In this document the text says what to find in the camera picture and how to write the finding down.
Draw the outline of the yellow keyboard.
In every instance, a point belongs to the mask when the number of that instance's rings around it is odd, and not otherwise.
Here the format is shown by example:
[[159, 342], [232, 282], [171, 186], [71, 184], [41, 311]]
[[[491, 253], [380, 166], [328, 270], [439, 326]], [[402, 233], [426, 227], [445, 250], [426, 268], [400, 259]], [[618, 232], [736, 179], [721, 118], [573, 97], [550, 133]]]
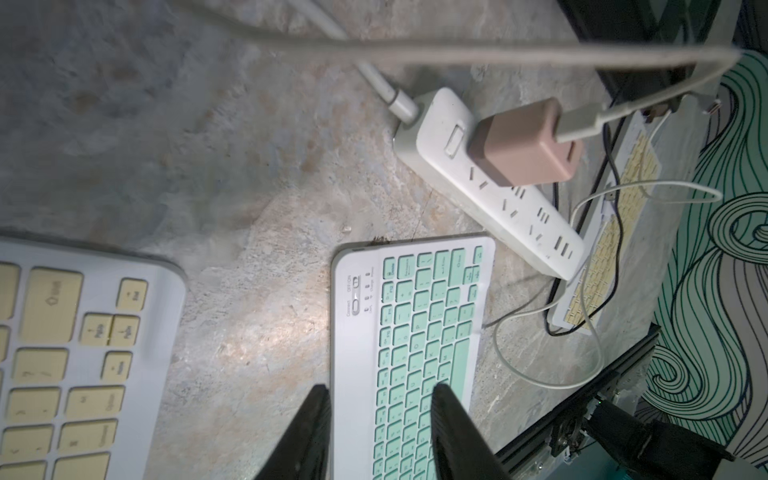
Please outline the yellow keyboard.
[[1, 475], [140, 479], [186, 279], [175, 265], [1, 241]]
[[[623, 122], [613, 143], [613, 159], [622, 185], [655, 180], [661, 166], [649, 140], [646, 119], [640, 113]], [[577, 226], [587, 244], [594, 248], [588, 272], [569, 285], [560, 284], [562, 300], [544, 313], [554, 333], [565, 333], [580, 324], [587, 313], [593, 323], [599, 321], [617, 291], [617, 265], [646, 206], [650, 187], [627, 188], [601, 201], [593, 201], [578, 214]]]

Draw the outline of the pink plug adapter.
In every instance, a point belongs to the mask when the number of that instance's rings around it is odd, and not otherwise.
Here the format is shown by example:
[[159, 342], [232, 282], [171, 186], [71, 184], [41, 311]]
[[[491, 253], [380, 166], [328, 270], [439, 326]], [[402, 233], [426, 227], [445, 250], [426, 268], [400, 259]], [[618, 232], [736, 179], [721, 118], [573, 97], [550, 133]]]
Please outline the pink plug adapter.
[[561, 113], [552, 97], [489, 116], [477, 124], [468, 156], [500, 187], [566, 182], [580, 165], [584, 145], [555, 140]]

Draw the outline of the green white keyboard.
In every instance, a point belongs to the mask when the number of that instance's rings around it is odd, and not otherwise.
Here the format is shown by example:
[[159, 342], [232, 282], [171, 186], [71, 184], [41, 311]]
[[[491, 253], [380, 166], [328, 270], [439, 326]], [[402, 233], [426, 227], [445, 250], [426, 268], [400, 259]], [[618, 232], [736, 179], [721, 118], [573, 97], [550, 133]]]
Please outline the green white keyboard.
[[331, 274], [331, 475], [432, 479], [431, 402], [470, 403], [496, 245], [487, 235], [350, 247]]

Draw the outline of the white power strip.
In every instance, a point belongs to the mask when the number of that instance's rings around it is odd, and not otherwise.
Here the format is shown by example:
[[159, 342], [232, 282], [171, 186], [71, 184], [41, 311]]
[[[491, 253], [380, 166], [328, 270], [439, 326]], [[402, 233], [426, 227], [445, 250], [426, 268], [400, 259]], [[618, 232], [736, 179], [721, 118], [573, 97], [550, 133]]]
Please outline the white power strip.
[[544, 275], [572, 280], [584, 240], [535, 186], [501, 187], [468, 156], [477, 120], [449, 88], [415, 99], [416, 120], [400, 124], [394, 152], [431, 188]]

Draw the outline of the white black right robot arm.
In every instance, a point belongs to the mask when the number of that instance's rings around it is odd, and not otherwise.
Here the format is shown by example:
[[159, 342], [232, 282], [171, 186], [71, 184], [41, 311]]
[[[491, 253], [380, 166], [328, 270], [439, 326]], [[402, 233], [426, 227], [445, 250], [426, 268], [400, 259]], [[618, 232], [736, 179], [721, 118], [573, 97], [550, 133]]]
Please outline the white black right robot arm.
[[722, 445], [690, 430], [658, 420], [643, 423], [605, 401], [584, 429], [638, 479], [712, 479], [721, 462], [735, 459]]

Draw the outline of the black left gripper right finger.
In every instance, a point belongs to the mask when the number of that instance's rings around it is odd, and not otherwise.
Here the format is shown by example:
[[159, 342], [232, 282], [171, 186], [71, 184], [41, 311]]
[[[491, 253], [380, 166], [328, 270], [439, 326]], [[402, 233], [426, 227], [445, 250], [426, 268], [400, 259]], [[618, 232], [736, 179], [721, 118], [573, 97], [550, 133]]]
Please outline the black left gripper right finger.
[[430, 415], [437, 479], [509, 479], [449, 385], [434, 387]]

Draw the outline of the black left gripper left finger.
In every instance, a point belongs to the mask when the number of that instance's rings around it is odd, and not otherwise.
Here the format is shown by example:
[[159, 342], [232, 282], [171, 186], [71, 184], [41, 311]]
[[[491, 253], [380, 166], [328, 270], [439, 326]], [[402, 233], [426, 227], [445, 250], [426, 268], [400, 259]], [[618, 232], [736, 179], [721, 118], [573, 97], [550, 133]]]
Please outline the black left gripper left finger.
[[316, 384], [255, 479], [325, 479], [331, 427], [329, 389], [324, 384]]

